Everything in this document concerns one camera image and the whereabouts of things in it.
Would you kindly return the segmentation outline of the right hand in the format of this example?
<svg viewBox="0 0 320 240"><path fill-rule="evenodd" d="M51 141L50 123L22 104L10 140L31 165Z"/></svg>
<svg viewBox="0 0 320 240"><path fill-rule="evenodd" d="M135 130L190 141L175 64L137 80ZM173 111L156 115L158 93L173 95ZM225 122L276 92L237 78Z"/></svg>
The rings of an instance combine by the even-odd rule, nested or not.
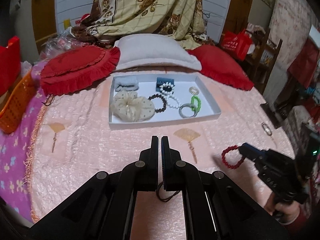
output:
<svg viewBox="0 0 320 240"><path fill-rule="evenodd" d="M279 221L284 224L292 223L300 214L299 202L293 201L291 204L281 202L276 203L276 194L274 192L270 194L264 209L270 215L273 215L274 211L282 213L283 215Z"/></svg>

